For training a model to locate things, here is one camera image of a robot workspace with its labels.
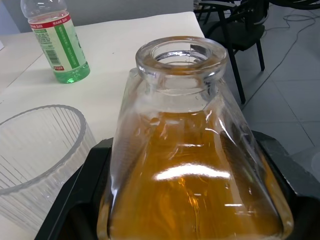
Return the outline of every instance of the wire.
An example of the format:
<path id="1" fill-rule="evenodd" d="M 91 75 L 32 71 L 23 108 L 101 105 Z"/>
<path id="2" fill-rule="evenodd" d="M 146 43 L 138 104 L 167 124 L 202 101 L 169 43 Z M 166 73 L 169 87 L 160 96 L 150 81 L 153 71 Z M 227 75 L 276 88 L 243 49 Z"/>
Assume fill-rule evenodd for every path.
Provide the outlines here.
<path id="1" fill-rule="evenodd" d="M 298 39 L 299 39 L 299 33 L 301 33 L 303 30 L 306 30 L 307 28 L 311 27 L 312 25 L 316 24 L 316 19 L 320 18 L 320 16 L 316 15 L 315 13 L 313 13 L 310 10 L 307 10 L 308 12 L 310 12 L 311 14 L 313 14 L 315 17 L 312 16 L 307 16 L 307 15 L 301 15 L 301 14 L 292 14 L 295 11 L 295 9 L 288 15 L 285 15 L 282 19 L 284 19 L 286 21 L 286 24 L 288 26 L 281 26 L 281 27 L 272 27 L 269 29 L 266 29 L 265 32 L 267 34 L 267 32 L 269 30 L 272 29 L 290 29 L 291 26 L 289 24 L 289 22 L 304 22 L 304 21 L 308 21 L 308 20 L 313 20 L 313 22 L 303 28 L 301 28 L 297 33 L 296 33 L 296 38 L 295 41 L 292 43 L 292 45 L 290 46 L 289 50 L 286 52 L 286 54 L 284 55 L 283 59 L 280 61 L 280 63 L 272 70 L 272 72 L 269 74 L 269 76 L 263 81 L 263 83 L 258 87 L 258 89 L 253 93 L 253 95 L 246 101 L 246 103 L 241 107 L 241 109 L 243 110 L 246 105 L 250 102 L 250 100 L 254 97 L 254 95 L 256 95 L 256 93 L 259 91 L 259 89 L 265 84 L 265 82 L 271 77 L 271 75 L 277 70 L 278 67 L 280 67 L 280 65 L 284 62 L 284 60 L 286 59 L 286 57 L 288 56 L 288 54 L 290 53 L 291 49 L 295 46 L 295 44 L 297 43 Z M 290 19 L 291 17 L 304 17 L 305 19 Z"/>

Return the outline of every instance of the water bottle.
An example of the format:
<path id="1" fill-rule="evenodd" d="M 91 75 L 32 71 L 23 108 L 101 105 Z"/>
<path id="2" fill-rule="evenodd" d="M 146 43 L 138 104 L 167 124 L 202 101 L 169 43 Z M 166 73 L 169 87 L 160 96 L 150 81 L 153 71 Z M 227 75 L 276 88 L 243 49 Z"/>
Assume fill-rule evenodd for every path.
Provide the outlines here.
<path id="1" fill-rule="evenodd" d="M 65 0 L 21 0 L 21 9 L 60 83 L 74 83 L 89 75 Z"/>

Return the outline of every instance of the red label stripe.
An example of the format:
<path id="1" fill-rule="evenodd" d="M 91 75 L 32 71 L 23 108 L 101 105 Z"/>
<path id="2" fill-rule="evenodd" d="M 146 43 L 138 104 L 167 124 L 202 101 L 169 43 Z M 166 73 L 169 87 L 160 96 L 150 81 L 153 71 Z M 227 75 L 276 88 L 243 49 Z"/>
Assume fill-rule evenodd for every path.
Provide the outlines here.
<path id="1" fill-rule="evenodd" d="M 70 21 L 71 17 L 70 15 L 65 16 L 64 18 L 61 18 L 59 20 L 51 21 L 51 22 L 46 22 L 46 23 L 41 23 L 41 24 L 30 24 L 32 29 L 48 29 L 52 28 L 61 24 L 65 24 L 66 22 Z"/>

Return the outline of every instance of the orange liquid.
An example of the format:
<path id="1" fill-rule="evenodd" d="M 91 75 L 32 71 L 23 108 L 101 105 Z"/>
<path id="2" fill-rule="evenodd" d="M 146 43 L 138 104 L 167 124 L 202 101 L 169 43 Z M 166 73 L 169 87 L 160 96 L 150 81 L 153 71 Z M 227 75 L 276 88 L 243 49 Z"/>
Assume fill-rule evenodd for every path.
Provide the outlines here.
<path id="1" fill-rule="evenodd" d="M 110 202 L 101 206 L 98 232 L 108 226 L 111 240 L 282 239 L 274 205 L 289 208 L 273 174 L 261 171 L 267 186 L 258 183 L 230 132 L 216 131 L 215 116 L 162 112 L 140 119 L 135 132 L 148 134 L 147 144 L 110 214 Z M 280 196 L 275 204 L 266 188 Z"/>

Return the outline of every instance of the ribbed glass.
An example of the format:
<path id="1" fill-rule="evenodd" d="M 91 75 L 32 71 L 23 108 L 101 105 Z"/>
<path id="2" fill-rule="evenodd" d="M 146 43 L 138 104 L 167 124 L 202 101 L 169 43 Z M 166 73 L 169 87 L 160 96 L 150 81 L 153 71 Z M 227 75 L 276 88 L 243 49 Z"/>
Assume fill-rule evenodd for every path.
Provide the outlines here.
<path id="1" fill-rule="evenodd" d="M 83 114 L 48 105 L 0 124 L 0 214 L 36 234 L 96 144 Z"/>

